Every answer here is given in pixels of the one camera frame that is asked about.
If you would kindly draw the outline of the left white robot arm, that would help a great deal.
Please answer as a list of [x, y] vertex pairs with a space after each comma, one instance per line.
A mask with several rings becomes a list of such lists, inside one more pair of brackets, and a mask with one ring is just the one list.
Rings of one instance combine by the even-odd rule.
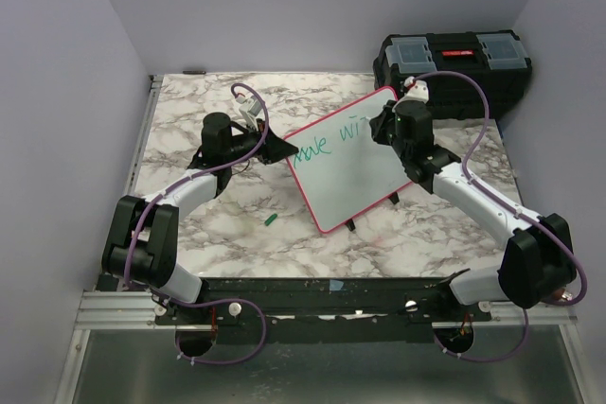
[[234, 165], [253, 158], [271, 165], [298, 152], [262, 119], [244, 127], [228, 114], [206, 115], [201, 146], [183, 177], [144, 198], [124, 196], [117, 202], [102, 270], [177, 300], [177, 311], [187, 322], [202, 322], [210, 302], [201, 294], [203, 280], [177, 263], [179, 223], [224, 192]]

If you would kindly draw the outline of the pink framed whiteboard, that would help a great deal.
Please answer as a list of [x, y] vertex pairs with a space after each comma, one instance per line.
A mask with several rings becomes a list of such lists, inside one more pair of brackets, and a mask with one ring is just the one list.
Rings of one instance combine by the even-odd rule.
[[381, 88], [285, 136], [298, 147], [287, 163], [321, 233], [410, 184], [394, 151], [371, 138], [369, 120], [395, 97], [392, 88]]

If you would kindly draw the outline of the green marker cap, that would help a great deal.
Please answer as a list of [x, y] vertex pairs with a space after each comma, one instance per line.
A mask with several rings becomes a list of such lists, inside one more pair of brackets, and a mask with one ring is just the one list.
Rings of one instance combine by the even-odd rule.
[[277, 214], [272, 214], [265, 222], [265, 226], [269, 226], [274, 220], [276, 220]]

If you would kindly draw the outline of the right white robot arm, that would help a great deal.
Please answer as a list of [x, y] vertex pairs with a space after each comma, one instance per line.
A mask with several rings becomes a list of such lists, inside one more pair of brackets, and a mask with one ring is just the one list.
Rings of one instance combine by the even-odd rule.
[[369, 125], [373, 141], [394, 150], [413, 183], [461, 210], [503, 250], [499, 266], [448, 278], [448, 289], [435, 300], [442, 318], [457, 320], [482, 301], [528, 309], [580, 276], [567, 221], [528, 210], [472, 174], [455, 153], [436, 144], [423, 102], [390, 100]]

